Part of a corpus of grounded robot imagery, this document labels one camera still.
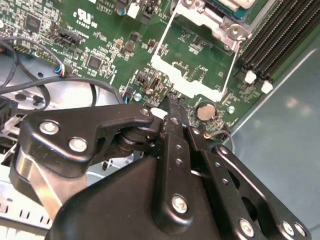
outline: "mounting hole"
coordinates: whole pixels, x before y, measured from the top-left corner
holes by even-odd
[[[228,186],[228,184],[229,184],[228,180],[225,179],[225,178],[222,179],[222,182],[223,182],[226,186]]]
[[[170,118],[171,122],[173,122],[174,124],[178,125],[179,124],[179,120],[175,117]]]
[[[179,144],[175,145],[175,148],[176,148],[178,151],[182,151],[182,146],[180,146]]]
[[[228,151],[223,146],[220,147],[220,150],[224,155],[228,154]]]
[[[176,160],[175,160],[175,163],[178,165],[178,166],[181,166],[182,165],[182,160],[180,159],[180,158],[177,158]]]

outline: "integrated circuit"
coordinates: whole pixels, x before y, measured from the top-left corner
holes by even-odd
[[[101,64],[102,64],[101,59],[97,58],[96,56],[91,55],[88,60],[87,66],[91,69],[98,71],[100,69]]]
[[[36,18],[35,16],[27,14],[25,18],[24,27],[32,33],[39,33],[41,27],[41,20],[39,18]]]

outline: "motherboard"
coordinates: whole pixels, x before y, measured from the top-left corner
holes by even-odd
[[[316,0],[1,0],[0,32],[41,43],[70,74],[111,84],[126,104],[157,107],[176,93],[190,124],[211,134],[232,127],[272,89],[276,70],[319,31],[318,11]],[[57,67],[29,42],[14,49]],[[152,63],[155,52],[167,65]],[[187,94],[192,82],[219,97]]]

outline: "microchip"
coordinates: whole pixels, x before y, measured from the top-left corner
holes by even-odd
[[[40,30],[40,26],[41,26],[40,19],[38,19],[30,14],[26,15],[25,24],[24,24],[24,27],[26,29],[28,29],[32,33],[38,33]]]
[[[199,45],[202,42],[202,38],[199,36],[196,36],[193,42],[194,42],[194,45]]]
[[[148,45],[153,48],[156,45],[156,41],[155,40],[149,40]]]
[[[144,85],[147,82],[147,75],[145,72],[139,72],[138,76],[136,77],[136,82],[140,85]]]
[[[126,43],[125,43],[125,46],[124,46],[124,48],[125,48],[125,50],[127,50],[129,53],[132,53],[133,51],[134,51],[134,49],[135,49],[135,43],[133,42],[133,41],[127,41]]]
[[[88,61],[88,67],[95,69],[95,70],[99,70],[100,66],[102,64],[102,60],[97,58],[96,56],[90,56],[89,61]]]
[[[139,36],[139,34],[138,34],[137,32],[134,32],[134,33],[131,33],[131,34],[130,34],[130,39],[131,39],[132,41],[134,41],[134,42],[138,42],[138,41],[139,41],[139,38],[140,38],[140,36]]]
[[[125,53],[126,53],[126,49],[125,49],[124,47],[122,47],[122,48],[120,49],[120,53],[121,53],[121,54],[125,54]]]

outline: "blue wire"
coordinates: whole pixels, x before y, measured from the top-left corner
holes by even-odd
[[[62,69],[62,66],[60,65],[60,67],[57,70],[55,70],[54,73],[55,74],[59,73],[61,71],[61,69]]]

